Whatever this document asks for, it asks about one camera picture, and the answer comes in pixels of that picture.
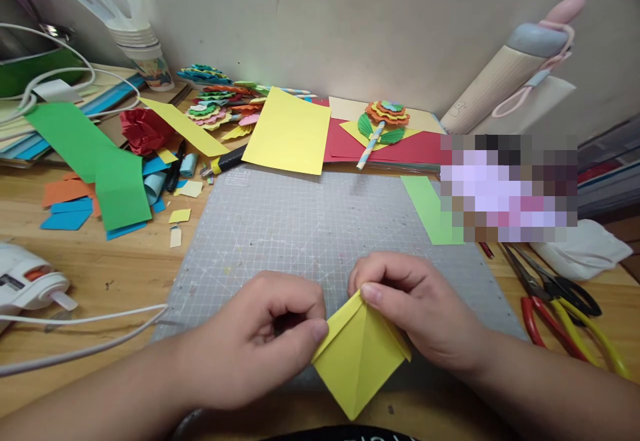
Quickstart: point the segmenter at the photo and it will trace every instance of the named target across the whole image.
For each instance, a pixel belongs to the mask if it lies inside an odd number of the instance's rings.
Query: yellow paper
[[[368,104],[369,103],[340,99],[338,97],[329,98],[331,117],[344,119],[345,121],[358,122],[358,118],[360,118]],[[411,116],[409,124],[407,124],[409,129],[446,134],[445,130],[440,126],[438,119],[432,113],[409,108],[407,108],[406,113]]]
[[[187,181],[183,187],[177,188],[173,195],[188,195],[198,197],[202,192],[202,181]]]
[[[167,124],[184,136],[188,142],[193,144],[205,156],[215,157],[229,152],[226,147],[181,113],[174,105],[144,99],[143,97],[140,100],[153,109]]]
[[[178,158],[173,155],[171,151],[169,151],[166,147],[161,147],[160,149],[156,149],[155,153],[158,155],[164,164],[170,164],[174,161],[177,161]]]
[[[369,142],[371,140],[367,139],[365,136],[360,134],[360,131],[358,131],[358,123],[347,121],[342,123],[340,127],[342,127],[346,132],[351,134],[356,139],[356,141],[358,141],[363,146],[367,147],[369,145]],[[385,126],[385,128],[382,130],[382,134],[387,133],[389,131],[391,131],[391,129],[387,129],[387,126]],[[402,139],[407,139],[409,136],[418,134],[419,132],[420,131],[415,131],[414,129],[405,129],[405,135],[402,137]],[[377,143],[373,148],[373,150],[377,151],[378,149],[382,149],[383,147],[387,147],[387,146],[388,144]]]
[[[189,221],[190,217],[191,217],[190,209],[178,209],[171,213],[171,217],[169,218],[169,223],[186,222],[186,221]]]
[[[266,167],[320,174],[331,110],[272,89],[242,160]]]
[[[396,327],[358,291],[329,318],[329,334],[312,363],[350,421],[374,397],[411,350]]]

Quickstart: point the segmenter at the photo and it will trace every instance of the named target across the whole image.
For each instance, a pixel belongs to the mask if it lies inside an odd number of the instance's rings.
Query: small yellow paper square
[[[411,351],[396,327],[362,301],[358,291],[329,319],[329,335],[312,360],[350,421]]]
[[[190,209],[178,209],[171,213],[171,217],[169,218],[169,223],[186,222],[186,221],[189,221],[190,217],[191,217]]]

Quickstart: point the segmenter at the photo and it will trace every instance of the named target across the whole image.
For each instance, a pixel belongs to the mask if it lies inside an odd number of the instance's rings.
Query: wooden table
[[[237,147],[244,141],[234,141]],[[168,210],[140,231],[107,242],[103,224],[90,218],[78,232],[40,230],[48,212],[40,206],[43,184],[57,181],[62,169],[34,167],[28,170],[0,168],[0,241],[12,240],[51,262],[71,280],[70,295],[80,306],[76,318],[98,316],[159,304],[167,300],[195,227],[211,191],[206,185],[197,199],[185,196],[171,200]],[[191,219],[182,225],[183,245],[169,249],[169,214],[190,207]],[[491,245],[496,257],[488,261],[505,297],[521,316],[523,289],[499,246]],[[617,267],[588,283],[589,291],[601,304],[603,315],[597,322],[624,357],[634,381],[640,382],[640,287]],[[50,306],[30,313],[51,317],[60,309]],[[139,326],[148,315],[131,316],[74,328],[59,328],[46,334],[42,326],[15,324],[0,337],[0,363],[10,364],[68,352],[118,338]],[[564,352],[542,322],[540,330],[551,349]],[[142,348],[151,330],[118,348],[41,371],[0,380],[0,416],[34,399],[102,368]],[[590,344],[594,352],[599,352]],[[260,439],[347,419],[327,393],[274,394],[239,412],[215,415],[217,435],[206,439]],[[423,440],[432,438],[496,439],[508,437],[508,428],[468,389],[417,392],[381,392],[357,420],[409,434]],[[207,431],[211,419],[200,428]]]

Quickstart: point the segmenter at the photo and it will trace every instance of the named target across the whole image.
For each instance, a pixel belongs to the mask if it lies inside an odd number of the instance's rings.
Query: paper scrap
[[[169,169],[171,164],[165,163],[159,156],[150,159],[149,161],[144,161],[142,165],[142,175],[146,176],[158,171],[163,171],[164,169]]]
[[[73,104],[39,104],[26,118],[85,183],[95,182],[98,149],[117,149]]]
[[[351,121],[343,122],[343,123],[340,124],[340,127],[342,127],[346,132],[351,134],[363,146],[367,147],[369,145],[370,139],[367,139],[365,136],[360,134],[360,131],[358,130],[358,123],[351,122]],[[395,129],[395,128],[392,127],[391,129],[389,129],[388,126],[385,126],[385,128],[382,130],[382,134],[386,134],[387,132],[389,132],[389,131],[391,131],[393,129]],[[405,129],[405,133],[404,133],[402,139],[407,139],[408,137],[411,137],[414,134],[418,134],[419,132],[420,131],[416,131],[415,129]],[[386,144],[377,143],[375,145],[375,147],[373,148],[373,150],[374,151],[379,151],[383,147],[387,147],[387,145]]]
[[[45,184],[45,196],[42,199],[42,207],[72,201],[78,197],[88,196],[89,194],[91,194],[91,190],[79,179],[47,183]]]
[[[189,221],[189,218],[191,217],[191,210],[190,209],[176,209],[174,212],[171,213],[171,217],[169,218],[169,223],[175,223],[175,222],[186,222]]]
[[[62,79],[52,79],[37,84],[33,88],[38,96],[42,97],[46,102],[68,102],[77,103],[82,102],[82,97],[73,90],[73,88],[65,83]]]
[[[147,193],[147,201],[149,205],[155,204],[158,200],[158,196],[162,192],[162,188],[165,185],[165,179],[167,179],[167,173],[155,172],[145,177],[145,193]]]
[[[161,147],[160,149],[156,149],[155,153],[158,155],[160,159],[162,159],[163,163],[171,164],[174,161],[177,161],[178,158],[173,155],[171,151],[169,151],[166,147]]]
[[[173,129],[178,131],[188,142],[208,157],[226,154],[229,150],[220,144],[214,137],[196,125],[186,115],[181,113],[174,105],[164,104],[151,99],[140,100],[160,115]]]
[[[187,181],[183,187],[176,189],[173,195],[188,195],[198,197],[202,192],[202,181]]]
[[[91,210],[68,211],[51,214],[49,219],[40,225],[40,229],[77,231],[91,217]]]
[[[117,147],[103,147],[93,155],[98,159],[95,187],[105,229],[116,230],[151,219],[142,180],[142,157]]]
[[[72,211],[92,211],[93,201],[90,197],[81,197],[75,201],[67,201],[51,205],[51,214],[59,214]]]
[[[426,176],[400,176],[434,246],[464,244],[464,229],[453,226],[453,214],[441,211],[440,198]]]
[[[397,328],[354,294],[329,318],[329,334],[311,363],[350,421],[411,350]]]
[[[329,105],[331,106],[331,117],[357,122],[358,118],[365,111],[368,103],[329,97]],[[438,119],[432,113],[409,108],[407,108],[406,113],[411,116],[409,124],[407,124],[409,129],[445,134],[445,130],[440,126]]]
[[[120,236],[124,236],[125,234],[129,234],[130,232],[140,230],[146,225],[147,222],[142,221],[139,223],[131,224],[129,226],[123,226],[122,228],[107,231],[107,241],[111,241],[112,239],[119,238]]]
[[[169,239],[170,248],[179,248],[182,246],[182,230],[180,226],[173,226],[169,232],[171,232],[171,238]]]
[[[328,107],[272,89],[242,160],[319,175],[330,117]]]
[[[151,208],[156,214],[161,213],[162,211],[167,209],[165,206],[165,202],[162,200],[162,197],[158,197],[158,200],[151,206]]]

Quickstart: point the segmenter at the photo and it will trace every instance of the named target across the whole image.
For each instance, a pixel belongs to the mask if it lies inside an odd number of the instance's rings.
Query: light blue paper
[[[149,205],[155,204],[158,200],[158,196],[162,192],[162,187],[165,185],[165,179],[167,179],[167,173],[162,171],[149,174],[145,177],[145,193],[147,193]]]
[[[151,161],[145,161],[142,166],[142,176],[162,171],[163,169],[169,168],[169,166],[170,164],[165,164],[160,157],[154,157]]]
[[[167,207],[165,206],[165,202],[162,200],[162,197],[158,197],[158,200],[151,206],[151,208],[156,214],[161,213],[162,211],[167,209]]]
[[[51,205],[51,214],[59,214],[63,212],[73,211],[91,211],[93,212],[93,201],[90,197],[81,197],[75,201],[56,203]]]
[[[198,154],[187,154],[180,165],[180,175],[183,177],[193,177],[195,164],[198,162]]]
[[[93,210],[70,211],[52,214],[40,225],[40,229],[58,231],[77,231],[89,219]]]
[[[129,234],[130,232],[140,230],[144,228],[146,225],[147,225],[147,222],[142,221],[139,223],[130,224],[129,226],[125,226],[123,228],[107,231],[107,241],[111,241],[112,239],[119,238],[120,236],[124,236],[125,234]]]

